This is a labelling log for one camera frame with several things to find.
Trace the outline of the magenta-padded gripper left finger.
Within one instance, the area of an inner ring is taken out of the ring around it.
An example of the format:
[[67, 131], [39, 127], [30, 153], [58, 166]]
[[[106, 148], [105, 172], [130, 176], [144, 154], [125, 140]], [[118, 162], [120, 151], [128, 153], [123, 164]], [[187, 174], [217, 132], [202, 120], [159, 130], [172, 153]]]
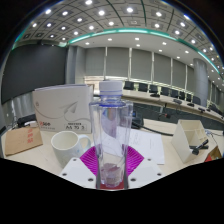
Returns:
[[95, 148], [88, 149], [80, 158], [71, 158], [60, 177], [78, 186], [95, 189], [97, 185], [98, 160]]

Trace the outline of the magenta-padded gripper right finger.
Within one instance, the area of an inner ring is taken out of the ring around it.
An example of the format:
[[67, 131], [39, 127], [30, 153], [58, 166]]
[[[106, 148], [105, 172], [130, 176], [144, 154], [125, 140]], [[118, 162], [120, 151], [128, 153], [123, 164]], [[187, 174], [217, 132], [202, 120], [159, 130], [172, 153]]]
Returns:
[[164, 174], [151, 158], [143, 157], [134, 148], [128, 147], [126, 176], [128, 188], [135, 189], [159, 180]]

